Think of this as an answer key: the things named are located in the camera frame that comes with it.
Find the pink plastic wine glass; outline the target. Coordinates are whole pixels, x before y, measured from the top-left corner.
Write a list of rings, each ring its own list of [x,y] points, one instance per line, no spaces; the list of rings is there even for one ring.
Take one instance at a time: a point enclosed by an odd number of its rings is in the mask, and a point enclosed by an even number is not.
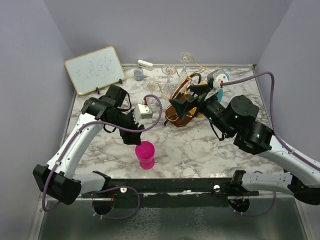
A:
[[[150,170],[155,165],[155,146],[149,141],[142,141],[135,147],[135,155],[139,160],[139,165],[144,170]]]

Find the clear wine glass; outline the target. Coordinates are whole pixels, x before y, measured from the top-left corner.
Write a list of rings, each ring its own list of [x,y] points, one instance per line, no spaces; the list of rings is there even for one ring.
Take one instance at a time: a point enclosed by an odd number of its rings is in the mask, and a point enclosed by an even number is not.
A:
[[[186,70],[186,64],[191,61],[191,54],[189,52],[181,52],[179,54],[179,61],[183,63],[182,70],[181,70],[179,76],[182,79],[186,79],[188,77],[188,73]]]

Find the yellow plastic wine glass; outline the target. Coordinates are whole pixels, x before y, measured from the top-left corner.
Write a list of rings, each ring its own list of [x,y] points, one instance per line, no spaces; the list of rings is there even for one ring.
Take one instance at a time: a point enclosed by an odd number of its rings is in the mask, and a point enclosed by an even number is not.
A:
[[[204,117],[204,115],[202,113],[199,113],[199,112],[196,112],[195,109],[191,109],[187,115],[187,117],[193,117],[193,118],[198,118],[198,119],[201,119]]]

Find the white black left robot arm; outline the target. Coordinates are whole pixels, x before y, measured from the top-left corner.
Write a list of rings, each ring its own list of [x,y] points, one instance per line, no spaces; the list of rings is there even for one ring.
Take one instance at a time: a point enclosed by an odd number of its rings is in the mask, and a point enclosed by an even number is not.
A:
[[[91,141],[106,125],[119,130],[124,144],[141,144],[144,126],[139,125],[139,120],[152,111],[146,103],[135,108],[122,108],[128,96],[123,88],[111,85],[105,95],[84,102],[78,121],[62,147],[46,165],[38,164],[33,169],[32,174],[43,195],[70,205],[82,193],[94,192],[101,198],[110,193],[111,186],[102,175],[94,173],[80,180],[74,175]]]

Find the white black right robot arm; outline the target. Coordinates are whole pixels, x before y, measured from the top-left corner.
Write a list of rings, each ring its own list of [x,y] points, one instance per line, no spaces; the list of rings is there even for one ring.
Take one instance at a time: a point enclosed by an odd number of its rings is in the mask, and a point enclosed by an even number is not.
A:
[[[197,96],[170,99],[180,119],[196,108],[225,138],[234,138],[233,143],[240,150],[263,157],[285,170],[272,174],[237,170],[229,184],[234,195],[262,190],[285,193],[303,203],[319,205],[319,162],[312,160],[307,164],[298,159],[297,152],[286,149],[271,128],[256,120],[259,107],[246,96],[235,96],[223,107],[215,95],[206,99],[207,93],[200,92],[200,87],[196,86],[195,90]]]

